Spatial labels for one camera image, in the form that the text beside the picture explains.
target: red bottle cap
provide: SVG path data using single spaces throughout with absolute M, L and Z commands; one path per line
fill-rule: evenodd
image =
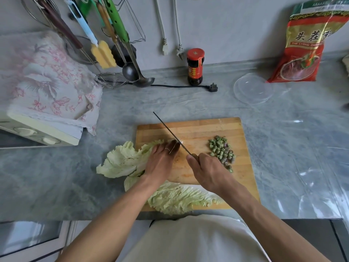
M 187 53 L 187 58 L 192 61 L 198 61 L 205 56 L 205 52 L 200 48 L 192 48 Z

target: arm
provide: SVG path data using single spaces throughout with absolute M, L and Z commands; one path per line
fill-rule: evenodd
M 216 157 L 193 154 L 187 155 L 187 161 L 203 188 L 219 195 L 238 212 L 273 262 L 329 262 L 307 240 L 263 207 Z
M 143 205 L 170 174 L 179 147 L 175 141 L 156 145 L 140 180 L 93 220 L 56 262 L 115 261 Z

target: chopped green beans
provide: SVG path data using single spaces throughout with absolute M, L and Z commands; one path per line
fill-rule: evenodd
M 229 163 L 235 161 L 236 155 L 230 149 L 231 145 L 228 143 L 228 139 L 226 137 L 216 136 L 214 139 L 209 140 L 209 146 L 211 149 L 210 155 L 217 157 L 221 164 L 232 173 L 233 169 Z

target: yellow sponge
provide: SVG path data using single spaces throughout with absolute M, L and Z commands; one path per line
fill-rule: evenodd
M 98 43 L 98 47 L 92 44 L 91 52 L 103 69 L 116 67 L 113 54 L 111 54 L 111 50 L 104 40 Z

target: person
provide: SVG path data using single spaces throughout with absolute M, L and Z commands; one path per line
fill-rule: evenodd
M 139 181 L 93 220 L 57 262 L 112 262 L 147 199 L 165 182 L 180 148 L 156 145 Z M 203 188 L 216 193 L 243 219 L 215 215 L 156 221 L 123 261 L 329 262 L 315 247 L 263 207 L 216 157 L 187 155 Z

